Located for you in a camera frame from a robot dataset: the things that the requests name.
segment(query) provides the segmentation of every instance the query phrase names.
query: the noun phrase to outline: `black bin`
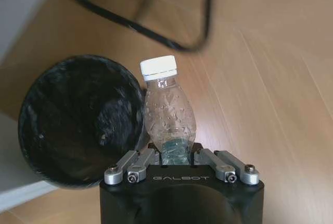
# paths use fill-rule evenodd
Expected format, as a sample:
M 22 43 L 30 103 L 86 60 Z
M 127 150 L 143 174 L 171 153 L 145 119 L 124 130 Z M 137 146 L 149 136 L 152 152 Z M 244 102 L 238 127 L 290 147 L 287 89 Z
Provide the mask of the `black bin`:
M 43 179 L 94 186 L 128 150 L 145 146 L 143 93 L 119 63 L 75 56 L 45 71 L 21 107 L 22 153 Z

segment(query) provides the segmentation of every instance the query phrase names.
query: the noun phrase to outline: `screw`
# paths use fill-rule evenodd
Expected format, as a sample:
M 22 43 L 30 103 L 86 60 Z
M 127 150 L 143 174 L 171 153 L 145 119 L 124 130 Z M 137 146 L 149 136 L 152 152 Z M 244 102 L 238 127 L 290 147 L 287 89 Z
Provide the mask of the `screw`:
M 127 180 L 129 181 L 129 183 L 135 183 L 137 181 L 137 175 L 132 173 L 127 177 Z
M 237 181 L 237 176 L 235 176 L 233 173 L 227 177 L 227 181 L 229 183 L 234 183 Z
M 245 172 L 252 173 L 255 171 L 255 166 L 252 164 L 246 164 L 244 170 Z
M 118 165 L 117 164 L 112 164 L 109 167 L 109 169 L 110 169 L 111 172 L 116 172 L 116 171 L 118 171 Z

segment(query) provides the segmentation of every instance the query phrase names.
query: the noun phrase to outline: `white bottle cap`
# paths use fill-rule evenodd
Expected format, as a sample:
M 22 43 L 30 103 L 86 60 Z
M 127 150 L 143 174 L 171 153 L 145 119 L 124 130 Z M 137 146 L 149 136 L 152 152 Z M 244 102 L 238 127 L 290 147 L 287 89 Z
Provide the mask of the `white bottle cap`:
M 177 74 L 177 64 L 174 56 L 161 56 L 144 60 L 140 63 L 140 66 L 146 82 Z

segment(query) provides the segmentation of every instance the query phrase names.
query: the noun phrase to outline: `clear plastic bottle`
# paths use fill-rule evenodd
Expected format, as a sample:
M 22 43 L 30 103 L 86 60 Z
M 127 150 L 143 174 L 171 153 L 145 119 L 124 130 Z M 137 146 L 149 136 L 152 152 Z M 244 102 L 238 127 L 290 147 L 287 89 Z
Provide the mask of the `clear plastic bottle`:
M 161 152 L 163 165 L 188 165 L 196 136 L 194 113 L 182 88 L 177 84 L 174 56 L 142 61 L 147 82 L 145 127 Z

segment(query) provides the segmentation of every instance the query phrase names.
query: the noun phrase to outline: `white wall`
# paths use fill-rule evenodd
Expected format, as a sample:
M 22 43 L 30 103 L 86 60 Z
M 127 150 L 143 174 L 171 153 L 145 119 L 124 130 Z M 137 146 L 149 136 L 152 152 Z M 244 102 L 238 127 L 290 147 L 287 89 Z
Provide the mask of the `white wall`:
M 0 64 L 43 0 L 0 0 Z
M 0 72 L 6 53 L 44 0 L 0 0 Z M 55 189 L 24 161 L 17 123 L 0 112 L 0 212 Z

